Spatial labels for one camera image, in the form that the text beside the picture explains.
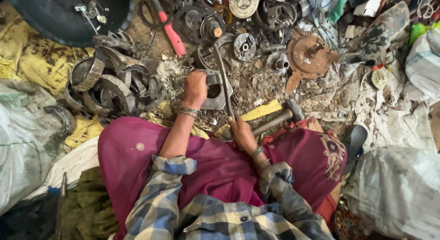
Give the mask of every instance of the blue plaid shirt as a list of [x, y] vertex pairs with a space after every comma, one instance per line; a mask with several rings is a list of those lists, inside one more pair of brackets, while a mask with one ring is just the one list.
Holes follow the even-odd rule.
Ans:
[[259, 180], [267, 205], [223, 203], [199, 194], [179, 212], [180, 179], [195, 171], [196, 161], [156, 155], [152, 160], [147, 184], [125, 222], [126, 240], [333, 239], [322, 217], [290, 185], [292, 169], [284, 162], [266, 168]]

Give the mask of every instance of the blue wire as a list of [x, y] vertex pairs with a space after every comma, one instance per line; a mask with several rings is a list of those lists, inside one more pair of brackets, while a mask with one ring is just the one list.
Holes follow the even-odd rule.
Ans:
[[318, 0], [315, 0], [315, 5], [312, 6], [312, 8], [311, 8], [311, 12], [310, 12], [307, 16], [305, 16], [304, 18], [310, 16], [310, 14], [315, 10], [317, 4], [318, 4]]
[[322, 8], [327, 7], [333, 0], [330, 0], [330, 2], [328, 2], [328, 4], [326, 4], [326, 6], [323, 6]]

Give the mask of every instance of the bracelet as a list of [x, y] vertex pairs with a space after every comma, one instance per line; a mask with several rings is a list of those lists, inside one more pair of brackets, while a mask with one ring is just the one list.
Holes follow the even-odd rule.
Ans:
[[179, 110], [179, 113], [184, 113], [184, 114], [190, 115], [190, 116], [192, 116], [194, 118], [197, 118], [197, 115], [193, 115], [192, 113], [188, 113], [188, 112], [185, 112], [183, 110]]
[[266, 159], [266, 160], [260, 162], [260, 163], [258, 164], [258, 167], [260, 167], [261, 165], [263, 165], [263, 164], [269, 162], [270, 160], [271, 160], [271, 158], [268, 158], [268, 159]]
[[183, 111], [189, 111], [189, 112], [193, 112], [193, 113], [200, 113], [200, 110], [197, 110], [195, 108], [185, 108], [185, 107], [180, 107], [179, 110], [183, 110]]
[[252, 154], [253, 158], [256, 158], [262, 151], [263, 151], [264, 147], [262, 145], [260, 145]]

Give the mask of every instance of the shirt sleeve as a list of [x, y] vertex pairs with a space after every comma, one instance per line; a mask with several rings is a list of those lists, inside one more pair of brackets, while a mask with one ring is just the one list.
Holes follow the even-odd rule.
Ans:
[[260, 190], [271, 203], [278, 203], [283, 217], [310, 239], [331, 240], [330, 231], [320, 215], [292, 187], [292, 168], [285, 163], [267, 167], [259, 180]]
[[191, 174], [197, 162], [185, 156], [152, 157], [152, 169], [146, 185], [125, 221], [124, 239], [173, 239], [179, 222], [177, 196], [182, 175]]

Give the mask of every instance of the hand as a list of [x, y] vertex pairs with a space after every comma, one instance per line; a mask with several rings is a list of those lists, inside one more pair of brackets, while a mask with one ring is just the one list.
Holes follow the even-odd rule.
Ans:
[[184, 83], [184, 101], [182, 107], [199, 110], [208, 95], [206, 73], [195, 69], [188, 74]]
[[243, 120], [240, 116], [236, 115], [235, 121], [232, 117], [228, 118], [228, 123], [231, 126], [231, 134], [235, 142], [241, 147], [247, 154], [252, 156], [255, 150], [258, 148], [258, 144], [255, 137], [252, 134], [249, 124]]

